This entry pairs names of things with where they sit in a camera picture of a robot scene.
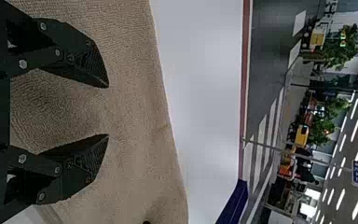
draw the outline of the ceiling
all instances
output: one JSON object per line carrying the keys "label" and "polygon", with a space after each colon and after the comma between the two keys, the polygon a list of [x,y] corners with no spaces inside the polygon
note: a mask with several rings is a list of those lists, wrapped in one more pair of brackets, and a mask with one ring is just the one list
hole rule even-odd
{"label": "ceiling", "polygon": [[[355,130],[356,122],[358,120],[358,104],[355,108],[356,101],[358,101],[358,93],[354,94],[353,103],[351,109],[347,113],[347,120],[343,124],[342,132],[337,141],[337,152],[335,157],[332,159],[331,163],[336,164],[337,166],[341,165],[344,158],[346,158],[345,167],[351,168],[351,162],[355,159],[358,153],[358,129],[355,135],[353,136],[353,141],[351,137]],[[345,139],[342,150],[339,151],[340,146]],[[358,202],[358,188],[353,186],[351,183],[351,173],[343,171],[338,177],[338,169],[335,170],[333,177],[330,178],[331,172],[327,177],[327,181],[324,186],[324,190],[327,190],[326,196],[323,200],[319,202],[318,211],[320,211],[319,218],[314,221],[314,223],[321,223],[322,217],[324,216],[324,223],[329,224],[330,221],[332,224],[335,223],[358,223],[358,215],[355,220],[352,220],[352,212],[354,207]],[[334,189],[334,194],[331,197],[330,204],[328,204],[332,189]],[[337,210],[338,198],[341,194],[341,191],[345,189],[345,195],[343,196],[342,203]]]}

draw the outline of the beige fabric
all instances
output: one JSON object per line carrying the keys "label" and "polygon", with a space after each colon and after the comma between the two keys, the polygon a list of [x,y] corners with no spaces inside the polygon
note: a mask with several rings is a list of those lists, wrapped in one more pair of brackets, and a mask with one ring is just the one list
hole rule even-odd
{"label": "beige fabric", "polygon": [[93,38],[109,74],[108,90],[40,70],[12,80],[12,145],[40,153],[110,134],[96,182],[52,205],[62,223],[187,223],[148,1],[10,2],[32,17],[66,21]]}

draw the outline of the screw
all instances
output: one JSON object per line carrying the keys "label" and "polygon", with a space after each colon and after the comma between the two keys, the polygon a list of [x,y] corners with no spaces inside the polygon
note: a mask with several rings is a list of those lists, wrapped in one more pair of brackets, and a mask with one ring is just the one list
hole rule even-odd
{"label": "screw", "polygon": [[20,65],[20,68],[22,68],[22,69],[26,69],[28,67],[28,63],[25,60],[20,60],[19,65]]}
{"label": "screw", "polygon": [[73,54],[68,55],[68,61],[73,62],[75,60],[75,56]]}
{"label": "screw", "polygon": [[61,172],[61,167],[60,166],[57,166],[55,169],[54,169],[54,173],[57,175]]}
{"label": "screw", "polygon": [[68,164],[66,164],[66,168],[72,169],[73,165],[74,165],[74,163],[72,161],[68,161]]}
{"label": "screw", "polygon": [[90,176],[87,176],[87,178],[86,178],[86,184],[89,184],[89,183],[91,183],[91,177],[90,177]]}
{"label": "screw", "polygon": [[27,155],[21,154],[19,156],[19,163],[24,164],[27,161]]}
{"label": "screw", "polygon": [[48,29],[48,26],[44,22],[40,22],[40,29],[46,31]]}
{"label": "screw", "polygon": [[39,201],[43,201],[46,199],[46,194],[44,192],[41,192],[37,198],[39,199]]}

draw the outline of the yellow sign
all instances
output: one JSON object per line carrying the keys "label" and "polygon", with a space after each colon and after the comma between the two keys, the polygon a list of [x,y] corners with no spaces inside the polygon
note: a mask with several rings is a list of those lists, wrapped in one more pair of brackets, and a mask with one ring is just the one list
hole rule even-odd
{"label": "yellow sign", "polygon": [[310,43],[317,46],[322,45],[324,43],[324,34],[312,34]]}

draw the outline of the red stripe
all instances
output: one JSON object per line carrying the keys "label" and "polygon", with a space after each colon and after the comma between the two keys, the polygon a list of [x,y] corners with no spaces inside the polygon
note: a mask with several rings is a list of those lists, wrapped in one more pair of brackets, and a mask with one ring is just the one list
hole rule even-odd
{"label": "red stripe", "polygon": [[239,179],[242,179],[243,170],[243,142],[242,138],[245,135],[245,122],[246,122],[246,85],[248,79],[248,50],[249,50],[249,28],[250,28],[250,7],[251,0],[243,1],[243,22],[242,22],[242,68],[241,68],[241,109],[240,109],[240,162],[239,162]]}

